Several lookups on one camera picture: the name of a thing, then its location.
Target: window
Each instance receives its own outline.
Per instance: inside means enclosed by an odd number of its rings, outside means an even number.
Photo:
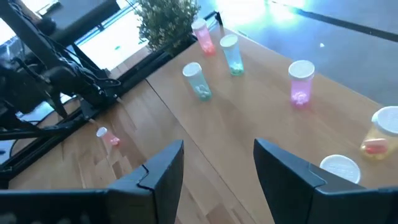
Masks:
[[[0,30],[0,45],[4,44],[15,36],[14,31],[2,19],[0,19]]]

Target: green plant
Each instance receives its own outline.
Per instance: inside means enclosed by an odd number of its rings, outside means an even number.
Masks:
[[[140,17],[139,37],[148,40],[152,51],[185,32],[168,52],[174,53],[190,36],[191,24],[200,6],[195,0],[137,0],[140,9],[135,13]]]

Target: pink cup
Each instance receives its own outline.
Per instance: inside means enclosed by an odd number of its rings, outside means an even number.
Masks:
[[[113,135],[112,132],[108,131],[108,129],[105,127],[98,128],[96,135],[104,142],[107,142],[112,146],[117,146],[120,142],[120,139]]]
[[[298,60],[289,66],[289,77],[292,81],[290,101],[296,107],[310,102],[312,79],[315,66],[307,60]]]
[[[200,47],[205,52],[206,55],[214,55],[216,49],[210,38],[209,30],[207,29],[206,20],[197,19],[191,25],[193,32],[198,37]]]

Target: wooden table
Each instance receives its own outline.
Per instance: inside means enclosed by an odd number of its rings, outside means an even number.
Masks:
[[[217,44],[230,33],[217,27],[211,35]],[[359,152],[381,106],[317,74],[312,104],[295,110],[289,103],[291,60],[241,36],[239,44],[242,77],[229,74],[219,47],[215,56],[205,57],[196,43],[124,95],[124,105],[97,119],[122,139],[119,147],[104,146],[96,126],[87,124],[14,178],[11,188],[105,187],[172,140],[183,139],[177,223],[273,223],[252,157],[257,137],[314,164],[330,154],[346,155],[360,166],[365,187],[398,185],[398,154],[374,162]],[[182,68],[189,62],[202,65],[213,92],[210,101],[197,99],[184,80]]]

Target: white lid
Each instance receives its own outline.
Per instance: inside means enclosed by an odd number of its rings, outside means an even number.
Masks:
[[[108,132],[108,130],[105,127],[100,127],[97,130],[97,137],[102,137],[104,136],[104,134],[106,134]]]
[[[182,69],[182,73],[186,77],[191,77],[201,72],[201,66],[198,62],[191,62],[188,65],[184,66]]]
[[[289,66],[289,76],[294,80],[306,80],[313,78],[315,66],[307,60],[298,60]]]
[[[322,160],[320,167],[355,184],[361,180],[361,170],[358,165],[346,156],[328,156]]]
[[[226,35],[220,40],[220,45],[224,48],[232,47],[236,43],[238,43],[238,36],[234,34]]]
[[[398,136],[398,106],[386,106],[377,111],[372,122],[382,132]]]
[[[195,22],[192,23],[191,27],[193,30],[198,30],[198,29],[201,29],[205,25],[206,25],[206,20],[199,18]]]

